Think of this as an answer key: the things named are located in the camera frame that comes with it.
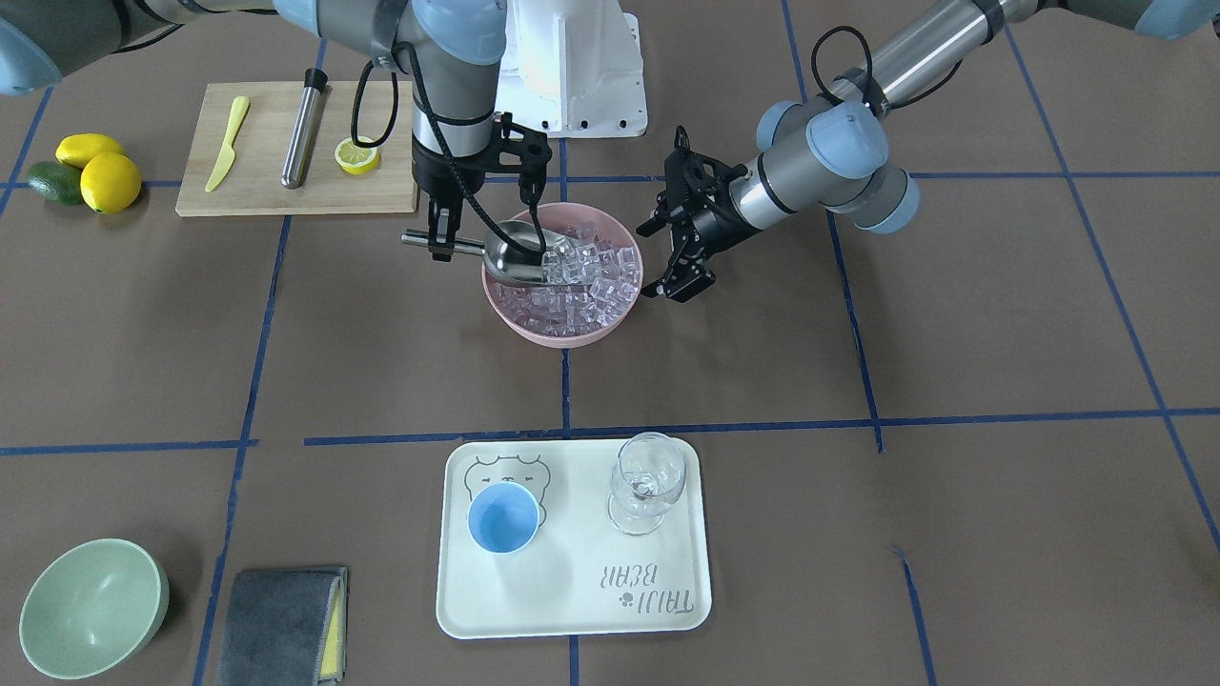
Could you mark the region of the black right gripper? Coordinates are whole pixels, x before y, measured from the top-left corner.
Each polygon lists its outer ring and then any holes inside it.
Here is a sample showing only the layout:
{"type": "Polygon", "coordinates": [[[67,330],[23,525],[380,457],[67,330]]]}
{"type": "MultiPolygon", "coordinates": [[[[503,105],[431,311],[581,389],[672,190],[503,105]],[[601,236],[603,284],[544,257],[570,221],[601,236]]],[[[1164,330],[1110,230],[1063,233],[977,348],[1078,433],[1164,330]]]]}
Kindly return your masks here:
{"type": "Polygon", "coordinates": [[[423,143],[411,144],[414,178],[418,190],[429,199],[427,249],[432,260],[450,262],[460,231],[460,203],[471,203],[486,183],[490,170],[490,153],[497,144],[488,143],[479,151],[458,156],[454,164],[443,153],[432,151],[423,143]]]}

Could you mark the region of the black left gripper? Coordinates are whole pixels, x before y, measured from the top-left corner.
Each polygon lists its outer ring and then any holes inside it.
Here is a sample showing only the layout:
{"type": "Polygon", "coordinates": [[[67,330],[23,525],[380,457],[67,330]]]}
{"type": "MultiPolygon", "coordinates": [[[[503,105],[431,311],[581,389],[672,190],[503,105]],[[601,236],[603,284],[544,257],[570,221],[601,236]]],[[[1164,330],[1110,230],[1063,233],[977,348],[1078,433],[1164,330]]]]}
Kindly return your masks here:
{"type": "Polygon", "coordinates": [[[676,249],[693,240],[702,251],[673,251],[658,280],[640,288],[640,298],[689,301],[719,281],[709,269],[709,256],[762,233],[745,221],[732,195],[732,184],[750,175],[744,164],[731,166],[693,151],[687,131],[675,131],[673,151],[665,160],[665,188],[658,192],[651,216],[637,226],[637,234],[653,237],[671,229],[676,249]]]}

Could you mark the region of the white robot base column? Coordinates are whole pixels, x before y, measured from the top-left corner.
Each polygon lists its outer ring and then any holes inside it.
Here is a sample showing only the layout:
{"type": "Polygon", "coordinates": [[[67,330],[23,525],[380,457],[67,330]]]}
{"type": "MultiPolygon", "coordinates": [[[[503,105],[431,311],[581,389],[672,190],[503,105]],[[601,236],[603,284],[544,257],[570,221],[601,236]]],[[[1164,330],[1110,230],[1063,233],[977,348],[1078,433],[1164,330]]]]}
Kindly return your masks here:
{"type": "Polygon", "coordinates": [[[619,1],[510,1],[497,112],[551,138],[644,135],[640,24],[619,1]]]}

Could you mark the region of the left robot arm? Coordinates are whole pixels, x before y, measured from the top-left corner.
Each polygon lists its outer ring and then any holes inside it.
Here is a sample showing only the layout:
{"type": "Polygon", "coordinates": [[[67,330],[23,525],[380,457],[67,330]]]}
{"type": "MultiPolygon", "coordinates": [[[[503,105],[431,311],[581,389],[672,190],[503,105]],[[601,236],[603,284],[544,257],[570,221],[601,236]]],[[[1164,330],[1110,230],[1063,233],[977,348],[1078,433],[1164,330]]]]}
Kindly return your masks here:
{"type": "Polygon", "coordinates": [[[949,81],[969,52],[1048,1],[938,1],[863,63],[805,103],[780,101],[756,126],[756,156],[737,165],[695,153],[683,127],[665,160],[658,208],[640,237],[669,229],[672,251],[645,298],[684,303],[715,281],[709,261],[806,209],[842,214],[858,229],[889,234],[917,212],[920,190],[889,159],[882,123],[949,81]]]}

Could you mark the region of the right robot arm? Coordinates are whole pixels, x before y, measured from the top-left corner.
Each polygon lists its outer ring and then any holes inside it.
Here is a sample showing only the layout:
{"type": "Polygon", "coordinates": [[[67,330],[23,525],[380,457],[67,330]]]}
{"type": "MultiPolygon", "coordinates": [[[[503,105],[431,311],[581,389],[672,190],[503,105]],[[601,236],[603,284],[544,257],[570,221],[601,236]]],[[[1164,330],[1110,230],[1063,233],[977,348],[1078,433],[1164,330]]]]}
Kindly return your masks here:
{"type": "Polygon", "coordinates": [[[428,198],[436,260],[455,247],[464,210],[492,220],[476,200],[494,148],[493,120],[504,1],[5,1],[2,93],[46,90],[66,74],[123,50],[148,48],[181,28],[234,28],[268,57],[306,35],[361,52],[379,70],[415,81],[411,151],[428,198]]]}

